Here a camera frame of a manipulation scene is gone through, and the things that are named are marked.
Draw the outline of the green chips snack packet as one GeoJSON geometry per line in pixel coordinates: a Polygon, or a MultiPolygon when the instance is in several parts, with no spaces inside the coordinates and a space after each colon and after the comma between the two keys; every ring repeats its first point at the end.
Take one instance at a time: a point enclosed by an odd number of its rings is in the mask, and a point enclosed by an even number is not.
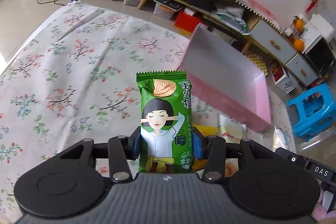
{"type": "Polygon", "coordinates": [[[139,171],[184,173],[194,162],[191,88],[184,71],[142,72],[139,171]]]}

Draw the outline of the yellow snack packet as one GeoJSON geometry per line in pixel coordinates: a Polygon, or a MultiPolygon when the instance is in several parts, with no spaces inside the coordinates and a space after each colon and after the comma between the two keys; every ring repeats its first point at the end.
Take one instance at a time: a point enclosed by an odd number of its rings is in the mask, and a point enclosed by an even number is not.
{"type": "Polygon", "coordinates": [[[193,125],[193,151],[194,163],[192,170],[194,172],[205,168],[207,158],[210,152],[208,136],[218,136],[217,128],[213,126],[193,125]]]}

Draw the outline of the white cream snack packet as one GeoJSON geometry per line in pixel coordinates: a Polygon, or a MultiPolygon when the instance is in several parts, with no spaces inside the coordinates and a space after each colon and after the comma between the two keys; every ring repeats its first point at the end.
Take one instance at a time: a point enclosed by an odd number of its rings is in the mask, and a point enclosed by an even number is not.
{"type": "Polygon", "coordinates": [[[231,119],[223,114],[218,114],[218,134],[224,138],[227,143],[240,143],[245,138],[246,125],[231,119]]]}

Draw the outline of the blue plastic stool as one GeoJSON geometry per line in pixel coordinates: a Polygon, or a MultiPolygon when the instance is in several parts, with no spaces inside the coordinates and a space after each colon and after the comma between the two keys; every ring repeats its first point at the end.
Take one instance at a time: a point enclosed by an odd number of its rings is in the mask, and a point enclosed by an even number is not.
{"type": "Polygon", "coordinates": [[[326,83],[288,100],[286,109],[293,134],[307,141],[335,124],[335,99],[326,83]]]}

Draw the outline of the pink cardboard box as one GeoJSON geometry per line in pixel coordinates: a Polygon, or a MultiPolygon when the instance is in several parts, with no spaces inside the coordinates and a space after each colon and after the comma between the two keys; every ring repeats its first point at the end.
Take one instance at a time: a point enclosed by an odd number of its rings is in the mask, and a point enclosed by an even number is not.
{"type": "Polygon", "coordinates": [[[182,56],[192,94],[255,132],[271,124],[264,73],[238,50],[198,25],[182,56]]]}

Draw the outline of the floral tablecloth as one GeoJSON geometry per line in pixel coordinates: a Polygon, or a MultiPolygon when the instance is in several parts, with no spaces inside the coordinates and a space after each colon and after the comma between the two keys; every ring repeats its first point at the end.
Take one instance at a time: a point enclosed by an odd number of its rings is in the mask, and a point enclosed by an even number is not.
{"type": "MultiPolygon", "coordinates": [[[[141,127],[137,74],[183,71],[190,39],[83,3],[52,14],[1,74],[1,221],[22,217],[18,179],[26,172],[74,144],[83,153],[85,144],[141,127]]],[[[278,129],[289,140],[293,132],[284,103],[269,88],[268,96],[270,126],[246,125],[245,137],[271,149],[278,129]]],[[[218,114],[226,115],[192,93],[191,114],[192,127],[217,130],[218,114]]]]}

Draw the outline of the yellow egg tray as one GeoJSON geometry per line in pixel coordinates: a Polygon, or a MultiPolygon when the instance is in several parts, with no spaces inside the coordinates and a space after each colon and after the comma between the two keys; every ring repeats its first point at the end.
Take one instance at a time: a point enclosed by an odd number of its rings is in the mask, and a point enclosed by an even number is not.
{"type": "Polygon", "coordinates": [[[267,66],[266,66],[266,62],[265,60],[256,53],[248,53],[245,56],[249,61],[251,61],[252,63],[254,63],[254,65],[256,65],[263,73],[264,75],[268,75],[268,70],[267,70],[267,66]]]}

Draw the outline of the white storage box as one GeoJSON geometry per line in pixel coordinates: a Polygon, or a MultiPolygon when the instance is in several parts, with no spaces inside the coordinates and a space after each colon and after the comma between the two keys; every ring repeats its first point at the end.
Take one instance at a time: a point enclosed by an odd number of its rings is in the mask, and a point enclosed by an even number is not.
{"type": "Polygon", "coordinates": [[[299,88],[296,78],[277,60],[272,60],[269,63],[269,67],[276,87],[280,88],[283,92],[289,94],[294,89],[299,88]]]}

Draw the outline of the black microwave oven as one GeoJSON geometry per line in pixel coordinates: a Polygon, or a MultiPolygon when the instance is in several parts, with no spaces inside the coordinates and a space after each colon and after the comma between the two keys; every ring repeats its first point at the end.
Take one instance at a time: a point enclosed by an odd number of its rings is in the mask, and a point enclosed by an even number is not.
{"type": "Polygon", "coordinates": [[[327,75],[335,67],[335,57],[332,49],[322,36],[315,39],[304,55],[321,76],[327,75]]]}

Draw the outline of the red box under cabinet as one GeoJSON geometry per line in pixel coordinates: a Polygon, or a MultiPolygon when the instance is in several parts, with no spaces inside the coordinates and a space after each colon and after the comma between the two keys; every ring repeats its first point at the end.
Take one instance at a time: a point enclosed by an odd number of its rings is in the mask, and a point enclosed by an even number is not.
{"type": "Polygon", "coordinates": [[[180,34],[190,35],[194,32],[195,28],[202,23],[202,19],[195,15],[194,10],[185,8],[177,13],[174,27],[180,34]]]}

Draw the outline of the orange fruit lower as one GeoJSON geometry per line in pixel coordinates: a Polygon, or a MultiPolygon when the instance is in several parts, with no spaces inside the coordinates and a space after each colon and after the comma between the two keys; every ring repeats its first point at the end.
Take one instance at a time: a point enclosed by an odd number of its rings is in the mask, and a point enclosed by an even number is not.
{"type": "Polygon", "coordinates": [[[304,49],[305,49],[305,42],[301,39],[296,39],[294,42],[293,42],[293,47],[296,51],[298,52],[303,52],[304,49]]]}

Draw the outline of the orange fruit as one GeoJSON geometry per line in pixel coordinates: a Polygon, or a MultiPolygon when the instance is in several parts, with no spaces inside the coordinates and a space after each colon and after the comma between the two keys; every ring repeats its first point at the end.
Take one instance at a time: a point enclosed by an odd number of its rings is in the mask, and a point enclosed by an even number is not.
{"type": "Polygon", "coordinates": [[[298,52],[303,52],[304,49],[305,49],[305,42],[301,39],[296,39],[294,42],[293,42],[293,47],[296,51],[298,52]]]}
{"type": "Polygon", "coordinates": [[[299,18],[299,17],[295,17],[293,20],[293,26],[294,28],[298,31],[298,32],[302,32],[304,30],[304,21],[299,18]]]}

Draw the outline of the orange fruit upper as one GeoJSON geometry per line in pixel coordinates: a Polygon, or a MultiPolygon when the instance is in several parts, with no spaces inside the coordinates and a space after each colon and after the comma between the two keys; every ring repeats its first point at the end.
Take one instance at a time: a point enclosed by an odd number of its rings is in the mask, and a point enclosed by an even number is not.
{"type": "Polygon", "coordinates": [[[302,32],[304,30],[304,21],[299,18],[299,17],[295,17],[293,20],[293,26],[294,28],[298,31],[298,32],[302,32]]]}

